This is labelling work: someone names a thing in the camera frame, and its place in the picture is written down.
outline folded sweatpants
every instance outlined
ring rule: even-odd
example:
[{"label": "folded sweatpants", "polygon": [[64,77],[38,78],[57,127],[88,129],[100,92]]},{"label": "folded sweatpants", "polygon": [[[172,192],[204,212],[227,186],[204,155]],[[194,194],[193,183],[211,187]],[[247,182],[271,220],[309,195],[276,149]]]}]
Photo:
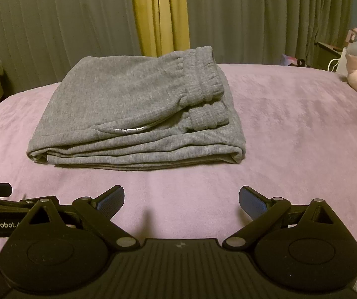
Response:
[{"label": "folded sweatpants", "polygon": [[40,163],[135,170],[239,163],[245,138],[212,48],[158,58],[85,57],[29,142]]}]

